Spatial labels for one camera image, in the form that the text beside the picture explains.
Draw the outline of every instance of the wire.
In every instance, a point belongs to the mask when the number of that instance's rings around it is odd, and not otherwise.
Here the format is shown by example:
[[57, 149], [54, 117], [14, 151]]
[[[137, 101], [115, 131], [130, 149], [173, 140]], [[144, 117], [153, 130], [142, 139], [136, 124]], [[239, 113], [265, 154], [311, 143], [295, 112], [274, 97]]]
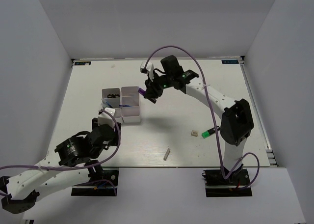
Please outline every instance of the wire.
[[158, 68], [154, 68], [154, 70], [153, 70], [153, 72], [154, 71], [157, 71], [157, 72], [160, 72], [161, 74], [166, 74], [165, 72], [162, 72], [160, 69], [158, 69]]
[[97, 186], [97, 188], [101, 188], [103, 186], [105, 186], [106, 182], [102, 183], [101, 185]]
[[240, 180], [238, 180], [237, 186], [235, 188], [232, 188], [231, 190], [232, 191], [236, 191], [239, 188], [239, 186], [240, 186]]
[[236, 163], [235, 165], [232, 167], [232, 169], [229, 171], [229, 173], [226, 175], [225, 174], [225, 170], [224, 170], [224, 165], [223, 165], [223, 159], [222, 159], [222, 153], [221, 153], [221, 147], [220, 147], [220, 142], [219, 142], [219, 134], [218, 134], [218, 129], [217, 129], [217, 122], [216, 122], [216, 119], [215, 119], [215, 115], [214, 115], [214, 110], [213, 110], [213, 107], [212, 107], [212, 104], [210, 102], [210, 99], [209, 99], [209, 94], [208, 94], [208, 90], [207, 90], [207, 84], [206, 84], [206, 79], [205, 79], [205, 75], [204, 75], [204, 72], [200, 66], [200, 64], [198, 63], [198, 61], [195, 59], [195, 57], [193, 57], [188, 51], [186, 51], [185, 49], [179, 47], [179, 46], [174, 46], [174, 45], [169, 45], [169, 46], [163, 46], [163, 47], [160, 47], [158, 48], [157, 50], [155, 50], [147, 59], [146, 63], [145, 63], [145, 66], [144, 66], [144, 69], [146, 69], [147, 67], [147, 64], [148, 62], [150, 61], [150, 59], [153, 57], [153, 55], [162, 50], [162, 49], [166, 49], [166, 48], [175, 48], [175, 49], [179, 49], [183, 52], [185, 52], [188, 56], [190, 56], [192, 58], [192, 60], [194, 60], [194, 62], [196, 63], [197, 67], [199, 68], [200, 72], [201, 72], [201, 75], [202, 75], [202, 80], [203, 80], [203, 84], [204, 84], [204, 90], [205, 90], [205, 95], [206, 95], [206, 99], [207, 99], [207, 102], [208, 102], [208, 105], [209, 105], [209, 109], [210, 109], [210, 114], [211, 114], [211, 117], [212, 117], [212, 120], [213, 120], [213, 123], [214, 123], [214, 128], [215, 128], [215, 135], [216, 135], [216, 140], [217, 140], [217, 148], [218, 148], [218, 155], [219, 155], [219, 162], [220, 162], [220, 169], [221, 169], [221, 173], [222, 173], [222, 177], [224, 179], [228, 179], [232, 172], [235, 170], [236, 166], [249, 154], [253, 155], [256, 160], [257, 160], [257, 172], [256, 172], [256, 175], [255, 177], [253, 178], [253, 180], [246, 186], [242, 187], [241, 189], [245, 189], [247, 187], [249, 187], [257, 178], [258, 174], [259, 174], [259, 171], [260, 171], [260, 161], [258, 159], [258, 157], [251, 153], [251, 152], [248, 152], [246, 154], [243, 155], [242, 158], [240, 158]]
[[106, 180], [106, 179], [96, 180], [96, 181], [90, 181], [90, 182], [78, 184], [78, 185], [76, 185], [76, 186], [86, 186], [86, 185], [94, 184], [95, 182], [102, 182], [102, 181], [108, 182], [108, 183], [112, 186], [112, 188], [113, 188], [114, 195], [117, 196], [117, 191], [116, 191], [116, 188], [115, 188], [114, 184], [113, 184], [111, 181]]
[[[101, 165], [105, 162], [107, 162], [109, 159], [111, 159], [117, 152], [118, 152], [118, 149], [120, 147], [120, 143], [121, 143], [121, 131], [120, 131], [120, 128], [119, 128], [119, 125], [118, 125], [118, 122], [116, 121], [116, 119], [110, 114], [108, 113], [107, 111], [104, 111], [102, 110], [102, 112], [108, 114], [111, 119], [113, 120], [114, 124], [115, 124], [115, 128], [118, 132], [118, 144], [117, 144], [117, 148], [114, 150], [114, 152], [106, 159], [98, 162], [98, 163], [95, 163], [95, 164], [91, 164], [91, 165], [87, 165], [87, 166], [82, 166], [82, 167], [74, 167], [74, 168], [54, 168], [54, 167], [40, 167], [40, 169], [42, 170], [52, 170], [52, 171], [73, 171], [73, 170], [81, 170], [81, 169], [86, 169], [86, 168], [92, 168], [92, 167], [95, 167], [95, 166], [98, 166], [98, 165]], [[35, 166], [35, 165], [8, 165], [8, 166], [3, 166], [3, 167], [0, 167], [0, 170], [3, 170], [3, 169], [7, 169], [7, 168], [30, 168], [30, 169], [39, 169], [38, 166]]]

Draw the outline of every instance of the sticker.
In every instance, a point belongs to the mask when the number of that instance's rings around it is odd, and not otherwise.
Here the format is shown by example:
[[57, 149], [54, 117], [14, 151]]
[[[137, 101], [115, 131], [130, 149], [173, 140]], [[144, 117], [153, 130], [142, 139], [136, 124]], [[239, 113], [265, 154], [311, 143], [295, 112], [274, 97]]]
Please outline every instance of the sticker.
[[238, 60], [222, 60], [221, 61], [222, 64], [239, 64]]
[[85, 62], [75, 62], [74, 65], [90, 65], [92, 62], [91, 61], [85, 61]]

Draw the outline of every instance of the label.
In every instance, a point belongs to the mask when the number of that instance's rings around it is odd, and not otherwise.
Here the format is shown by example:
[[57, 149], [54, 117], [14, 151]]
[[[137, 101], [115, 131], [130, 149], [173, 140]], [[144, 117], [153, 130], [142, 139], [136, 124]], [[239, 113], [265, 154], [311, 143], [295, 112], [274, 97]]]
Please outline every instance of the label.
[[73, 146], [71, 146], [70, 148], [67, 149], [67, 154], [72, 154], [73, 152], [75, 152], [75, 148]]
[[75, 62], [74, 65], [90, 65], [91, 61], [85, 61], [85, 62]]
[[239, 61], [228, 59], [228, 60], [222, 60], [221, 63], [222, 64], [239, 64]]

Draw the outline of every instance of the white table surface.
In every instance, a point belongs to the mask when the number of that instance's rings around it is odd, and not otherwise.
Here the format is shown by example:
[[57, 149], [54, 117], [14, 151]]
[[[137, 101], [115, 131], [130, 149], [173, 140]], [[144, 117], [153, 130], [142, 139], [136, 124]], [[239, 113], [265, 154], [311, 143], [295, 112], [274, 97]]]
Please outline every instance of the white table surface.
[[[139, 72], [142, 60], [93, 61], [87, 66], [73, 66], [63, 105], [50, 142], [49, 152], [79, 131], [91, 131], [91, 120], [97, 117], [102, 89], [139, 86], [145, 89], [147, 76]], [[184, 70], [199, 70], [191, 60], [179, 60]], [[154, 66], [162, 69], [160, 60]], [[222, 64], [220, 60], [200, 60], [207, 82], [234, 99], [250, 101], [244, 77], [238, 64]], [[259, 130], [252, 108], [255, 127], [244, 152], [254, 152], [261, 166], [269, 166], [266, 142]], [[201, 133], [212, 128], [209, 108], [175, 89], [166, 89], [156, 104], [141, 97], [140, 124], [123, 124], [118, 153], [105, 167], [218, 167], [215, 136], [203, 139]], [[199, 132], [198, 137], [191, 131]], [[224, 141], [220, 138], [222, 149]], [[171, 152], [163, 160], [167, 148]], [[104, 151], [99, 160], [108, 157], [115, 147]], [[253, 156], [244, 159], [245, 166], [256, 166]]]
[[[305, 222], [285, 168], [261, 168], [252, 197], [206, 197], [201, 168], [121, 168], [117, 197], [67, 188], [24, 213], [35, 224], [295, 224]], [[248, 169], [249, 176], [256, 169]]]

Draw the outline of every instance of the white wall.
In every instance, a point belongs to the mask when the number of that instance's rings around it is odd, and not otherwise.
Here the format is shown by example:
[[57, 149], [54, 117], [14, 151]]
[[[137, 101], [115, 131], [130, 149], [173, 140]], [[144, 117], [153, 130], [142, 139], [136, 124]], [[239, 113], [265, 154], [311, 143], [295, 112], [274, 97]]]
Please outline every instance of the white wall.
[[[0, 167], [30, 165], [47, 151], [71, 61], [38, 0], [0, 0], [0, 20]], [[0, 223], [20, 218], [0, 208]]]
[[314, 223], [314, 2], [276, 0], [245, 60], [279, 164]]
[[71, 58], [244, 55], [274, 1], [40, 0]]

